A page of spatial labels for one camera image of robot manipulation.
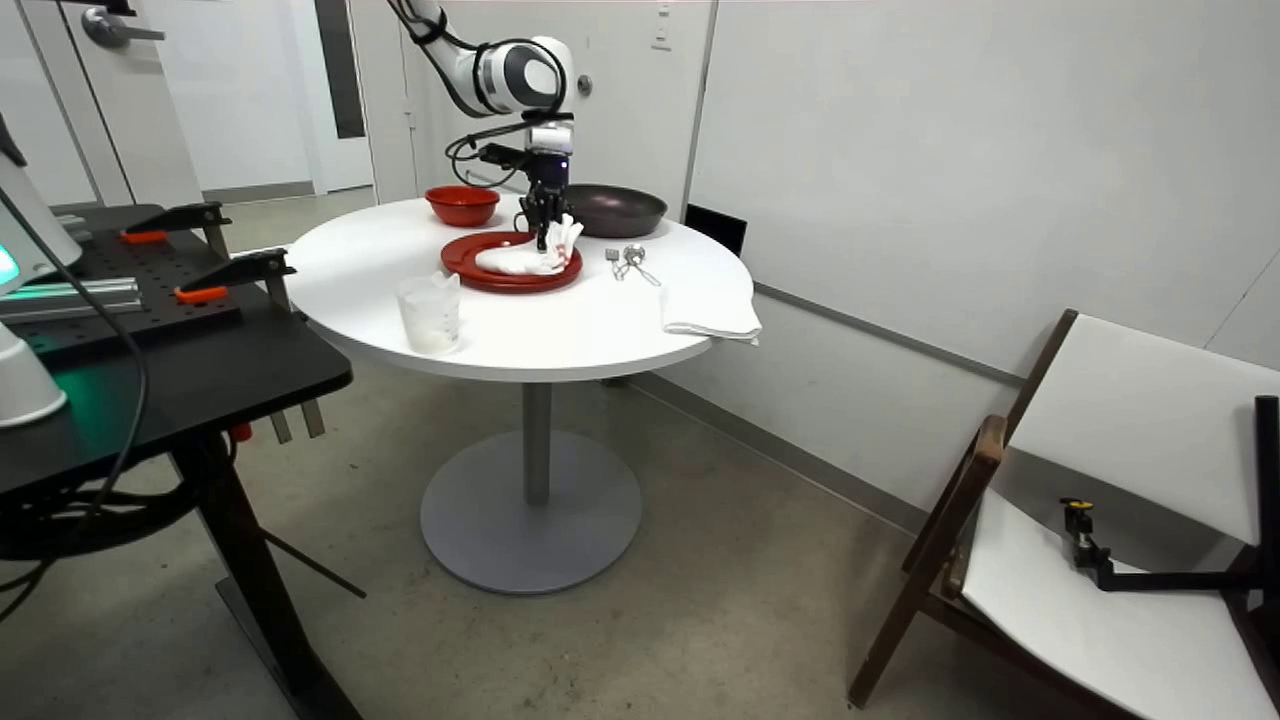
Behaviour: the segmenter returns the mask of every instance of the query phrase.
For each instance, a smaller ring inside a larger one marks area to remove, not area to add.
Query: red object
[[[449,271],[457,271],[467,289],[485,289],[485,292],[546,292],[546,289],[571,283],[574,271],[582,271],[582,256],[579,250],[571,250],[571,259],[564,265],[561,275],[508,275],[508,271],[480,268],[474,256],[485,249],[498,249],[498,245],[527,245],[527,231],[458,234],[458,239],[440,249],[440,265]]]
[[[453,228],[480,228],[497,207],[497,193],[467,188],[467,182],[440,182],[440,188],[427,188],[425,195],[440,217],[440,223],[453,223]]]
[[[151,249],[151,245],[169,245],[169,231],[120,231],[120,245]]]
[[[171,292],[171,300],[185,304],[185,307],[220,304],[220,300],[228,300],[228,296],[233,296],[228,283]]]

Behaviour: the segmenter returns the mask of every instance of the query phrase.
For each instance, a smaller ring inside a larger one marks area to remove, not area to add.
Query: desk leg
[[[265,639],[274,664],[272,673],[283,685],[297,714],[308,714],[308,720],[360,714],[355,704],[344,696],[344,687],[326,675],[326,669],[308,642],[308,630],[283,592],[274,559],[249,509],[239,475],[222,450],[222,441],[216,433],[187,434],[171,443],[171,463],[180,466],[185,484],[196,495],[202,529],[239,587],[249,618],[257,624],[251,636]]]
[[[561,592],[599,576],[640,529],[640,484],[617,450],[550,433],[550,384],[522,389],[522,433],[453,455],[425,490],[432,555],[490,592]]]

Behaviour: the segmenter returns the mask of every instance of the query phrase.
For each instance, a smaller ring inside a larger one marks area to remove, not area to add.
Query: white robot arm
[[[388,0],[403,30],[432,60],[453,103],[467,116],[569,111],[571,55],[556,36],[462,42],[432,0]]]
[[[485,143],[474,159],[527,177],[522,217],[527,231],[561,220],[561,188],[571,157],[571,55],[556,36],[513,36],[497,42],[462,42],[449,30],[449,14],[432,0],[388,0],[410,42],[432,60],[453,103],[474,118],[520,111],[522,125],[470,131],[453,143],[480,143],[502,131],[527,131],[527,149]]]

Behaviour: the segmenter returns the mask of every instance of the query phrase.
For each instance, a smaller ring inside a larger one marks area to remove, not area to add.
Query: wooden chair frame
[[[965,529],[973,523],[973,511],[974,511],[981,495],[989,490],[994,466],[1005,463],[1012,429],[1027,412],[1027,405],[1032,405],[1052,354],[1068,338],[1076,315],[1079,310],[1072,310],[1072,307],[1059,315],[1059,323],[1042,338],[1042,351],[1034,354],[1034,367],[1032,367],[1027,384],[1012,401],[1008,414],[984,414],[984,424],[974,429],[973,443],[965,446],[951,478],[942,484],[942,495],[934,501],[934,509],[922,521],[922,529],[916,532],[916,541],[911,541],[911,546],[902,555],[902,576],[908,581],[902,581],[895,603],[887,606],[887,618],[879,624],[879,636],[872,639],[860,673],[846,685],[846,700],[855,709],[864,709],[866,696],[877,691],[877,685],[879,685],[895,642],[911,628],[916,610],[922,610],[922,617],[941,618],[942,628],[951,628],[955,636],[974,639],[989,653],[994,653],[1005,659],[1015,659],[1019,669],[1052,681],[1054,691],[1065,691],[1072,700],[1089,700],[1089,704],[1096,700],[1089,687],[1054,675],[1034,657],[1015,649],[994,624],[989,624],[981,610],[973,610],[958,600],[965,555],[955,553]]]

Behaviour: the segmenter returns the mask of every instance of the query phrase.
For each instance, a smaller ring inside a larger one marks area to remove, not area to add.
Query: round white table
[[[453,455],[425,490],[419,529],[432,555],[467,583],[556,592],[604,572],[632,545],[644,502],[617,450],[550,433],[550,384],[666,367],[700,354],[707,338],[662,333],[659,289],[640,271],[617,281],[604,259],[604,249],[623,245],[582,234],[582,268],[569,289],[462,289],[458,346],[409,346],[397,292],[440,268],[449,239],[502,231],[513,217],[516,195],[498,200],[489,228],[449,228],[425,200],[336,217],[287,249],[287,292],[347,351],[432,374],[522,384],[522,433]],[[726,249],[672,220],[632,245],[644,245],[655,281],[681,259],[716,265],[707,275],[749,275]]]

